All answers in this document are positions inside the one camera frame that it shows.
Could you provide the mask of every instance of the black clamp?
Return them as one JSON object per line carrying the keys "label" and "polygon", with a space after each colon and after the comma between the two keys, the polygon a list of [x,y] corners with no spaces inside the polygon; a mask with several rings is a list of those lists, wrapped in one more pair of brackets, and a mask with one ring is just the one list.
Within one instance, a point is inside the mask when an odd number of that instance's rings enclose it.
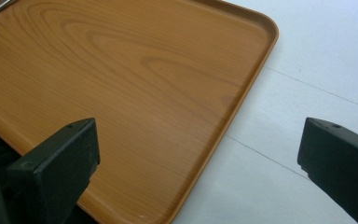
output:
{"label": "black clamp", "polygon": [[310,180],[358,221],[358,134],[307,118],[297,162]]}
{"label": "black clamp", "polygon": [[61,128],[7,169],[15,193],[0,190],[0,224],[64,223],[99,163],[95,119]]}

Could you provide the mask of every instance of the wooden tray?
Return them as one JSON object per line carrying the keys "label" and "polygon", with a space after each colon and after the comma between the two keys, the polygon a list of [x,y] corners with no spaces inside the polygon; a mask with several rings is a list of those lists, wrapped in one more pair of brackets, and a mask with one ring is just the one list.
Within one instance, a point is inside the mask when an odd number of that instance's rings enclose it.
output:
{"label": "wooden tray", "polygon": [[277,38],[220,1],[19,0],[0,13],[0,136],[25,154],[95,117],[102,163],[80,206],[172,222]]}

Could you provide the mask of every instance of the gray line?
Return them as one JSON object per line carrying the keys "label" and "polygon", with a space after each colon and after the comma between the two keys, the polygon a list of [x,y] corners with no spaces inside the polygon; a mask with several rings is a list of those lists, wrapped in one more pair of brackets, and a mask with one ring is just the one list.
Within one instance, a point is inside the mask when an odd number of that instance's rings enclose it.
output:
{"label": "gray line", "polygon": [[350,102],[350,103],[352,103],[352,104],[355,104],[355,105],[358,105],[358,103],[356,103],[356,102],[354,102],[354,101],[352,101],[352,100],[348,100],[348,99],[346,99],[346,98],[344,98],[344,97],[342,97],[342,96],[336,95],[336,94],[334,94],[334,93],[332,93],[332,92],[330,92],[330,91],[325,91],[325,90],[323,90],[323,89],[321,89],[321,88],[319,88],[319,87],[310,85],[309,83],[304,82],[304,81],[301,81],[300,79],[297,79],[297,78],[295,78],[295,77],[290,77],[290,76],[288,76],[288,75],[286,75],[286,74],[284,74],[284,73],[282,73],[282,72],[278,72],[277,70],[274,70],[274,69],[272,69],[272,68],[269,68],[269,67],[266,67],[266,66],[264,66],[264,67],[267,68],[268,70],[274,71],[274,72],[276,72],[276,73],[278,73],[278,74],[280,74],[280,75],[283,75],[283,76],[285,76],[285,77],[289,77],[289,78],[291,78],[292,80],[301,82],[301,83],[303,83],[303,84],[305,84],[305,85],[307,85],[307,86],[310,86],[310,87],[312,87],[312,88],[315,88],[316,90],[324,91],[324,92],[326,92],[326,93],[328,93],[328,94],[330,94],[330,95],[333,95],[333,96],[338,97],[339,99],[348,101],[348,102]]}
{"label": "gray line", "polygon": [[298,172],[296,172],[296,171],[290,169],[289,167],[287,167],[287,166],[285,166],[285,165],[279,163],[278,161],[273,160],[272,158],[270,158],[270,157],[264,155],[263,153],[261,153],[261,152],[255,150],[254,148],[246,146],[244,143],[238,141],[237,139],[234,139],[234,138],[232,138],[232,137],[230,137],[230,136],[228,136],[228,135],[226,135],[226,134],[225,134],[225,137],[227,137],[227,138],[229,138],[229,139],[231,139],[231,140],[233,140],[233,141],[235,141],[235,142],[237,142],[237,143],[243,145],[244,147],[247,147],[247,148],[251,149],[253,152],[259,154],[260,156],[262,156],[262,157],[264,157],[264,158],[266,158],[266,159],[268,159],[268,160],[270,160],[270,161],[273,161],[274,163],[277,163],[277,164],[280,165],[282,168],[284,168],[284,169],[286,169],[286,170],[289,170],[289,171],[291,171],[292,173],[294,173],[294,174],[296,174],[296,175],[299,175],[299,176],[303,177],[304,179],[307,179],[307,180],[310,181],[310,179],[309,179],[308,177],[303,176],[302,174],[299,174]]}

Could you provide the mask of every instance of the white surface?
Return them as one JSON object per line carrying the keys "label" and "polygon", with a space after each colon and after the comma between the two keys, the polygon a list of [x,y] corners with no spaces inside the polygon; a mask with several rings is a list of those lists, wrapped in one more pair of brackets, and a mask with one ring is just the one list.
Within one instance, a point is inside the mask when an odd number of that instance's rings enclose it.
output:
{"label": "white surface", "polygon": [[306,117],[358,133],[358,1],[228,2],[280,38],[174,223],[356,223],[296,156]]}

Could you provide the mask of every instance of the tray surface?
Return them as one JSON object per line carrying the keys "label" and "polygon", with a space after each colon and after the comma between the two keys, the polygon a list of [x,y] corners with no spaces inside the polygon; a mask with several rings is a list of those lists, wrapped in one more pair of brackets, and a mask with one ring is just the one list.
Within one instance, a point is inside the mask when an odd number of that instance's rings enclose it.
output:
{"label": "tray surface", "polygon": [[19,0],[0,13],[0,136],[20,154],[97,120],[79,201],[102,223],[169,223],[278,38],[220,1]]}

